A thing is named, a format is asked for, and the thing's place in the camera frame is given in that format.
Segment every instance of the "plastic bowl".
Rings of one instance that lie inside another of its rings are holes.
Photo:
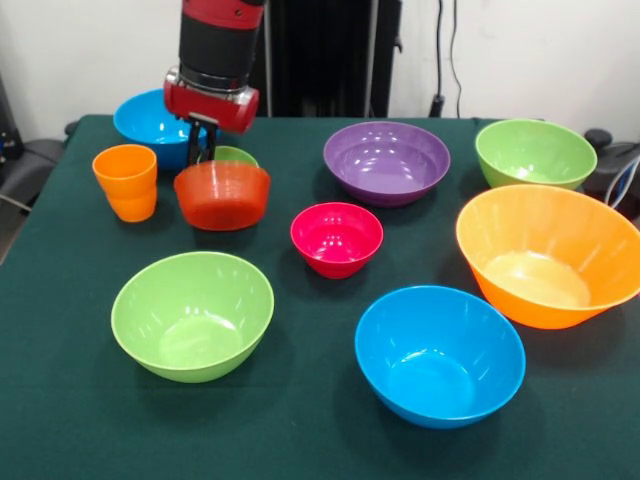
[[[162,89],[136,95],[115,112],[116,130],[130,143],[151,148],[160,170],[181,170],[187,165],[189,124],[176,119],[164,105]],[[201,131],[200,139],[206,133]]]
[[[492,187],[528,183],[574,190],[598,163],[596,151],[586,139],[541,120],[492,123],[478,133],[476,152]]]
[[[462,209],[456,235],[485,297],[530,327],[571,327],[640,293],[640,232],[571,190],[488,190]]]
[[[213,159],[218,162],[238,161],[248,163],[255,167],[258,166],[258,161],[253,157],[253,155],[237,147],[230,147],[228,145],[220,145],[216,147]]]
[[[361,202],[398,207],[415,202],[447,173],[451,157],[438,137],[413,125],[365,122],[336,132],[324,161]]]
[[[347,278],[364,267],[382,245],[380,221],[350,203],[319,203],[300,212],[291,223],[291,240],[320,275]]]
[[[264,216],[271,177],[241,161],[209,161],[184,169],[174,180],[182,215],[202,230],[250,227]]]
[[[439,286],[393,291],[364,313],[358,364],[380,400],[405,420],[449,429],[478,422],[516,394],[522,341],[491,305]]]
[[[191,252],[137,273],[118,294],[111,328],[147,370],[176,382],[219,378],[262,339],[273,290],[255,266],[225,253]]]

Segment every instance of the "purple bowl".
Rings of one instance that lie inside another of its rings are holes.
[[[415,202],[449,170],[451,156],[438,137],[397,122],[363,122],[334,133],[324,161],[344,189],[376,207]]]

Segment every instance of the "orange cup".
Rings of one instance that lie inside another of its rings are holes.
[[[142,222],[153,215],[158,199],[153,150],[142,145],[108,148],[94,159],[93,173],[120,220]]]

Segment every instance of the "white wall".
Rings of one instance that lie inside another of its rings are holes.
[[[442,31],[444,113],[454,112],[449,68],[452,0]],[[427,115],[436,90],[436,0],[404,0],[391,115]],[[638,0],[458,0],[454,60],[462,116],[545,118],[583,132],[640,139]]]
[[[180,0],[0,0],[0,72],[26,140],[62,137],[162,86],[178,61]]]
[[[459,0],[463,116],[544,117],[640,136],[640,2]],[[25,139],[61,137],[161,86],[177,63],[180,0],[0,0],[0,72]],[[451,0],[442,44],[447,47]],[[391,114],[424,116],[435,91],[436,0],[404,0]],[[455,99],[445,58],[445,114]]]

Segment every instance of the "red bowl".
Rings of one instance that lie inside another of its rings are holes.
[[[313,205],[291,223],[291,240],[320,275],[340,279],[356,273],[378,251],[382,224],[368,210],[350,203]]]
[[[230,231],[258,223],[267,210],[269,174],[242,162],[203,162],[183,170],[173,186],[187,223]]]

